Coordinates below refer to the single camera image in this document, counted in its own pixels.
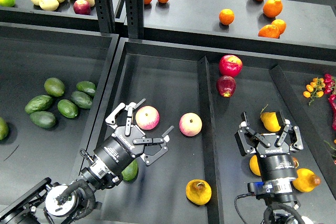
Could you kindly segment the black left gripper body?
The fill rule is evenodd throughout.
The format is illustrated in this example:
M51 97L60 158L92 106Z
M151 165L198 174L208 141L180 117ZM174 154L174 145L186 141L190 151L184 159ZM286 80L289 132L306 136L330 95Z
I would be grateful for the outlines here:
M134 139L141 139L145 133L139 127L131 127L129 136L125 135L126 126L119 126L114 136L109 136L94 150L107 167L127 167L136 157L144 152L144 146L133 144Z

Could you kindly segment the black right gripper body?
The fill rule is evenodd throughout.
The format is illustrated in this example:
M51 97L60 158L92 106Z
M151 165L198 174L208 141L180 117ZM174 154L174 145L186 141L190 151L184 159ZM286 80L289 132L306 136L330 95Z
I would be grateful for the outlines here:
M261 134L268 141L270 146L258 143L256 147L257 162L263 182L286 178L289 181L295 180L298 175L295 163L290 155L290 147L286 142L278 146L279 138L275 133Z

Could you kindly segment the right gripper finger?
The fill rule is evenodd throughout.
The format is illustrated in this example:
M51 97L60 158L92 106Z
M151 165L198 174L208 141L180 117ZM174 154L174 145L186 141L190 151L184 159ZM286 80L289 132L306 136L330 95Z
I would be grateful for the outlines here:
M259 144L264 148L270 148L270 142L251 128L247 113L242 112L240 116L242 122L234 136L241 156L257 153Z
M303 150L303 142L299 127L292 125L281 111L276 112L276 118L280 126L280 131L277 140L275 141L275 147L282 147L286 143L289 148L288 151L298 152Z

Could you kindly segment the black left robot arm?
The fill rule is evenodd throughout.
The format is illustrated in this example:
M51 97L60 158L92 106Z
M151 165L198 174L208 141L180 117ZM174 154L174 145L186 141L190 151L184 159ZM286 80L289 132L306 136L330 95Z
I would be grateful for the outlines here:
M149 166L164 155L174 127L170 126L160 137L147 137L132 122L134 111L142 103L120 103L109 114L105 122L113 133L95 148L94 155L80 150L89 165L81 170L78 179L69 185L52 183L49 177L43 179L1 211L1 223L38 223L35 213L40 205L44 205L48 223L53 223L53 217L64 217L64 223L75 222L99 207L95 192L119 185L122 172L136 158Z

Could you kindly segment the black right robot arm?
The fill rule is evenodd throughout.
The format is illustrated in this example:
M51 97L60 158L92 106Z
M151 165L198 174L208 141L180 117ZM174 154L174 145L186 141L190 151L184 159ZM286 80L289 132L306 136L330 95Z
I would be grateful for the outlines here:
M298 126L293 126L281 111L276 112L280 124L277 133L258 133L250 126L247 113L235 133L241 156L255 154L261 181L248 183L248 192L265 201L264 223L276 223L276 210L289 213L297 223L304 223L297 209L300 203L293 194L291 182L298 178L291 152L303 149Z

